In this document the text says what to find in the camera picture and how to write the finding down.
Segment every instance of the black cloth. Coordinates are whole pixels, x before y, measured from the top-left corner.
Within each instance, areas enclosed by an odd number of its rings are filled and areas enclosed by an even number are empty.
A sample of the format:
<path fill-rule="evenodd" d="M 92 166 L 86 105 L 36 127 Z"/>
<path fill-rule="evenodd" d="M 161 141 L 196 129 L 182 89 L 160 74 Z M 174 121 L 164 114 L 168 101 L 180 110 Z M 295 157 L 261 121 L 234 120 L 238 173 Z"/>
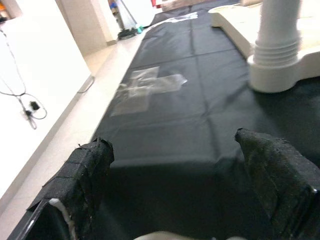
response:
<path fill-rule="evenodd" d="M 239 129 L 235 139 L 275 233 L 319 239 L 320 169 L 282 138 Z"/>
<path fill-rule="evenodd" d="M 65 206 L 75 225 L 75 233 L 78 239 L 86 239 L 93 230 L 93 220 L 99 208 L 105 192 L 105 183 L 110 164 L 114 161 L 114 153 L 111 143 L 96 138 L 88 144 L 75 149 L 60 170 L 42 187 L 28 208 L 34 211 L 41 201 L 59 199 Z M 44 213 L 50 206 L 44 207 Z M 52 221 L 39 223 L 38 228 L 46 225 L 55 226 Z M 47 233 L 39 236 L 37 229 L 32 234 L 37 239 L 49 239 L 54 231 L 48 229 Z"/>
<path fill-rule="evenodd" d="M 198 239 L 272 237 L 234 141 L 238 128 L 285 138 L 319 166 L 320 81 L 303 80 L 277 94 L 254 92 L 247 61 L 221 29 L 211 27 L 208 14 L 237 2 L 215 0 L 156 15 L 153 23 L 193 12 L 198 18 L 151 29 L 122 83 L 132 71 L 156 66 L 159 77 L 182 74 L 188 82 L 179 91 L 151 95 L 145 112 L 111 116 L 116 99 L 108 107 L 95 135 L 112 142 L 115 162 L 97 236 L 130 240 L 169 231 Z"/>

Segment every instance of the white pipe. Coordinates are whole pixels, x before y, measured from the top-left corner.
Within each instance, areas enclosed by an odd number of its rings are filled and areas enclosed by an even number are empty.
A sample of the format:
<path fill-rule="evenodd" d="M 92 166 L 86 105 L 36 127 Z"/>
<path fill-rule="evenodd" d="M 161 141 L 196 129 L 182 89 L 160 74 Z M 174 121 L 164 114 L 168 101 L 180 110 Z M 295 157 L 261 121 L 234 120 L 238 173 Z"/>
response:
<path fill-rule="evenodd" d="M 253 55 L 250 85 L 264 93 L 290 89 L 300 79 L 297 30 L 300 0 L 264 0 Z"/>

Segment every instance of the power adapter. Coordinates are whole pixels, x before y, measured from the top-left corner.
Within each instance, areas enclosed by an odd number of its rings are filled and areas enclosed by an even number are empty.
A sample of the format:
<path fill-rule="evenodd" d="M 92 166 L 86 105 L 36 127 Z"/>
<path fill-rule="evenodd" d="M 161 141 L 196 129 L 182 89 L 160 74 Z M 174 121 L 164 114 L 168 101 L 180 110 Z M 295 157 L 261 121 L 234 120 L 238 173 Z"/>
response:
<path fill-rule="evenodd" d="M 37 111 L 38 109 L 40 109 L 39 104 L 36 101 L 31 101 L 30 102 L 30 107 L 34 110 Z"/>

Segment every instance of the white wall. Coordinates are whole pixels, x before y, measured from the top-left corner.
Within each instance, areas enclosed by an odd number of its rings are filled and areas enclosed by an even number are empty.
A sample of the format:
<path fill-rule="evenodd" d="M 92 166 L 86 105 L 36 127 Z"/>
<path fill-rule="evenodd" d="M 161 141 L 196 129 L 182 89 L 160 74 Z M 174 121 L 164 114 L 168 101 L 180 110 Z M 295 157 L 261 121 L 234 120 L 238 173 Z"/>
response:
<path fill-rule="evenodd" d="M 55 0 L 83 56 L 107 47 L 119 28 L 107 0 Z"/>
<path fill-rule="evenodd" d="M 101 29 L 107 42 L 115 41 L 118 38 L 120 28 L 113 16 L 107 0 L 91 0 Z"/>
<path fill-rule="evenodd" d="M 0 213 L 19 186 L 7 189 L 91 75 L 55 1 L 17 3 L 23 16 L 1 28 L 8 36 L 27 92 L 42 101 L 48 115 L 36 120 L 37 130 L 33 130 L 22 117 L 18 101 L 0 95 Z M 0 59 L 1 75 L 19 92 L 19 80 L 1 34 Z M 0 90 L 5 91 L 3 84 Z"/>

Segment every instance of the tiled floor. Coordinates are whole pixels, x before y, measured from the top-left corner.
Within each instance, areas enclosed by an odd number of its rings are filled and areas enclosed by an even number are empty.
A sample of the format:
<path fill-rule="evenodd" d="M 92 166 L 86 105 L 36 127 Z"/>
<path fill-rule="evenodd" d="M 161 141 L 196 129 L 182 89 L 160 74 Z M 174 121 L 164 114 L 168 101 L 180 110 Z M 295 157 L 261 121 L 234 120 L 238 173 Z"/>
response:
<path fill-rule="evenodd" d="M 68 115 L 23 185 L 0 216 L 0 240 L 7 239 L 42 185 L 54 175 L 78 146 L 88 143 L 129 67 L 144 32 L 121 40 L 86 57 L 95 83 L 84 93 Z M 101 59 L 107 59 L 101 65 Z"/>

